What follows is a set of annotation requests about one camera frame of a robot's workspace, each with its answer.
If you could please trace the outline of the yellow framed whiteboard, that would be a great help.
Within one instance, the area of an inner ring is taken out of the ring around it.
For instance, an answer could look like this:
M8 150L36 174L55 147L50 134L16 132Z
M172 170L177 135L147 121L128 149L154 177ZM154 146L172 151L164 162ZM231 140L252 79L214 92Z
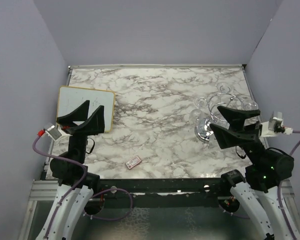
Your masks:
M105 132L113 127L116 94L111 90L101 90L73 86L61 86L58 95L57 116L71 113L83 102L89 100L88 117L100 106L104 106Z

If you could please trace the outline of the clear wine glass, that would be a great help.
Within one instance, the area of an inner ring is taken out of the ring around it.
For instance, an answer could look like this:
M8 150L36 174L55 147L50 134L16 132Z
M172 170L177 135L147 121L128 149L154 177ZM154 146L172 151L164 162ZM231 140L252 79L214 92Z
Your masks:
M232 91L232 86L226 82L219 82L216 87L221 93L230 93Z
M203 109L207 108L208 101L205 97L200 96L194 101L195 109L189 114L189 121L192 123L198 122L203 118Z
M254 100L245 99L243 101L243 109L246 111L254 111L254 110L258 110L259 106Z

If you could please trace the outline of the small red white card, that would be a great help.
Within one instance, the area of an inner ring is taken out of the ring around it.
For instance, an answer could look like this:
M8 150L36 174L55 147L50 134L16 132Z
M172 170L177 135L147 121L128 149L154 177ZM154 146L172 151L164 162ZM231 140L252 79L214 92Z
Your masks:
M138 164L140 164L142 162L142 160L140 159L140 157L138 156L135 156L133 157L132 159L130 159L129 161L127 161L125 163L126 167L131 170L133 169L134 167L136 167Z

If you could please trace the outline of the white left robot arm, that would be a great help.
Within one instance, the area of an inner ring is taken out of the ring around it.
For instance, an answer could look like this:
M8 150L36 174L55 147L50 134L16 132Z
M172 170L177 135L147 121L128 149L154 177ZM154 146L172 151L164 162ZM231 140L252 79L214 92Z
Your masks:
M50 169L58 180L56 195L42 227L38 240L69 240L74 228L90 198L96 197L101 190L98 175L88 175L84 165L88 140L105 132L105 108L99 105L89 114L90 101L84 101L72 112L57 117L56 124L47 124L37 134L32 149L50 158ZM43 136L54 142L68 138L68 149L55 156L41 152L36 144Z

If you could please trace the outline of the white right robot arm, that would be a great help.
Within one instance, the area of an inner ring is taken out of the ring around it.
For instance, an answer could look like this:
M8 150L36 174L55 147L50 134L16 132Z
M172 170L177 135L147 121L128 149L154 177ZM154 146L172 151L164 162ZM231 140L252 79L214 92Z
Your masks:
M265 148L260 140L296 131L284 126L280 112L269 121L245 125L247 119L259 116L260 110L217 109L229 124L228 128L210 124L219 147L239 147L251 162L244 175L238 170L222 174L220 191L239 202L264 240L300 240L281 192L282 182L292 176L294 158L278 148Z

